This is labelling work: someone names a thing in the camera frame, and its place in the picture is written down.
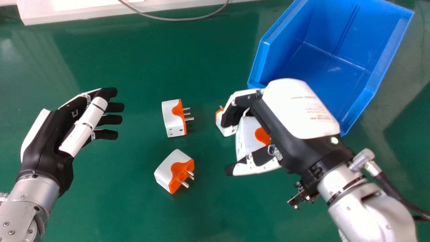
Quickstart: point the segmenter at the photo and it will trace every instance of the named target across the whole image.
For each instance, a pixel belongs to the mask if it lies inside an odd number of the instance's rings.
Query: white corrugated hose
[[[0,0],[0,7],[1,6],[12,6],[16,5],[16,0]]]

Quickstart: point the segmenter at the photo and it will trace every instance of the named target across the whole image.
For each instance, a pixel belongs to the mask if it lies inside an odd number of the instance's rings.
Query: power adapter
[[[182,100],[175,99],[162,102],[161,109],[163,111],[163,120],[167,137],[171,138],[187,135],[186,122],[194,120],[194,117],[189,117],[191,113],[184,111],[188,111],[190,108],[184,108],[182,106]]]
[[[154,172],[155,180],[170,194],[175,193],[187,178],[194,180],[194,160],[179,149],[174,150]]]

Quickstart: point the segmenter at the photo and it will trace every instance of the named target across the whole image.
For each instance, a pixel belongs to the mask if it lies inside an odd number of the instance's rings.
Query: black ring
[[[332,202],[341,194],[343,193],[346,189],[348,189],[350,186],[352,186],[354,183],[358,182],[359,180],[363,180],[365,177],[364,176],[360,176],[357,177],[356,179],[350,181],[348,184],[346,184],[344,187],[342,187],[342,189],[340,189],[337,193],[335,193],[328,201],[327,201],[327,206],[330,206],[332,204]]]

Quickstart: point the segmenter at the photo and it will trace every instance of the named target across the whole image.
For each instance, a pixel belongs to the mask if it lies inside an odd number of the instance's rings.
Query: black cable
[[[399,202],[401,202],[405,207],[414,211],[417,216],[414,216],[415,221],[429,221],[430,222],[430,214],[421,208],[415,206],[413,203],[409,202],[390,182],[388,177],[384,172],[380,172],[378,175],[374,176],[375,180],[379,182],[382,186],[382,189],[387,193],[387,195],[395,198]]]
[[[130,6],[129,4],[125,3],[123,0],[118,0],[118,2],[122,3],[124,6],[128,7],[130,10],[134,11],[137,14],[140,14],[142,16],[151,18],[151,19],[158,19],[158,20],[164,20],[164,21],[193,21],[193,20],[201,20],[201,19],[206,19],[208,17],[212,17],[213,15],[219,13],[220,11],[222,11],[225,7],[227,7],[227,4],[230,0],[227,0],[223,6],[221,6],[218,10],[210,13],[210,14],[206,14],[203,16],[199,16],[199,17],[192,17],[192,18],[180,18],[180,19],[174,19],[174,18],[163,18],[163,17],[158,17],[158,16],[153,16],[153,15],[149,15],[146,13],[142,13],[139,10],[135,9],[134,7]]]

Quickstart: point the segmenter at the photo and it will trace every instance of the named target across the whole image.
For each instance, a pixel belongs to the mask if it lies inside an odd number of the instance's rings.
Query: gray cable
[[[140,11],[138,11],[137,9],[135,9],[134,7],[130,6],[129,4],[125,3],[123,0],[118,0],[118,2],[122,3],[124,6],[128,7],[129,9],[131,9],[132,11],[134,11],[135,13],[138,13],[142,16],[151,18],[151,19],[158,19],[158,20],[164,20],[164,21],[193,21],[193,20],[200,20],[200,19],[206,19],[208,17],[212,17],[213,15],[219,13],[220,11],[222,11],[228,4],[230,0],[227,0],[223,6],[221,6],[218,10],[210,13],[210,14],[206,14],[203,16],[199,16],[199,17],[193,17],[193,18],[181,18],[181,19],[173,19],[173,18],[163,18],[163,17],[157,17],[157,16],[152,16],[146,13],[142,13]]]

